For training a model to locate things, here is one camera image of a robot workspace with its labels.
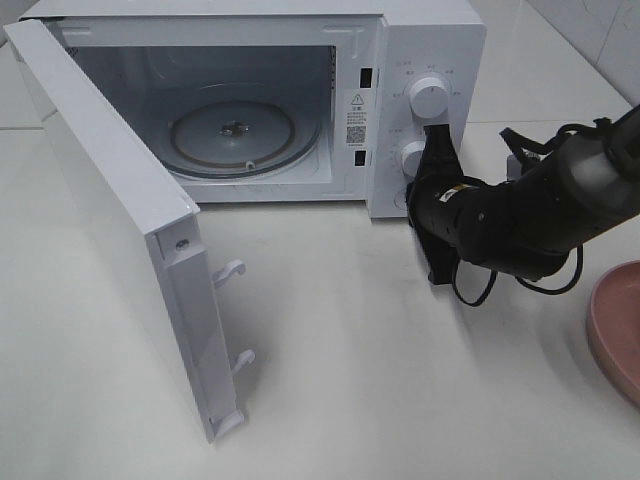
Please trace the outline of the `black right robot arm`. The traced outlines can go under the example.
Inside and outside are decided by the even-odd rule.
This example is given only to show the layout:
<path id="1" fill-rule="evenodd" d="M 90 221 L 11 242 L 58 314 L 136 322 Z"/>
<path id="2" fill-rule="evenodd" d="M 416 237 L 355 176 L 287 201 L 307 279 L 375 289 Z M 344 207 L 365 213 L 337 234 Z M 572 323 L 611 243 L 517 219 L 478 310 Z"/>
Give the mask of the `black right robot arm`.
<path id="1" fill-rule="evenodd" d="M 639 213 L 639 110 L 566 124 L 545 143 L 500 135 L 522 168 L 490 185 L 463 173 L 446 124 L 426 146 L 406 202 L 434 284 L 459 261 L 521 279 L 555 274 L 570 251 Z"/>

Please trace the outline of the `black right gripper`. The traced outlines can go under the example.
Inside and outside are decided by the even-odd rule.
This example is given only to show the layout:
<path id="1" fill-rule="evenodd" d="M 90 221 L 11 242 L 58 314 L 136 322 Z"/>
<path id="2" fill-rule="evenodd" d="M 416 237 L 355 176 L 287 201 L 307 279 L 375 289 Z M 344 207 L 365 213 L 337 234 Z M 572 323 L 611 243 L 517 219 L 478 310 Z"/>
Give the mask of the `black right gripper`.
<path id="1" fill-rule="evenodd" d="M 452 285 L 460 259 L 500 263 L 500 187 L 461 174 L 450 127 L 423 128 L 425 146 L 411 184 L 411 226 L 433 285 Z"/>

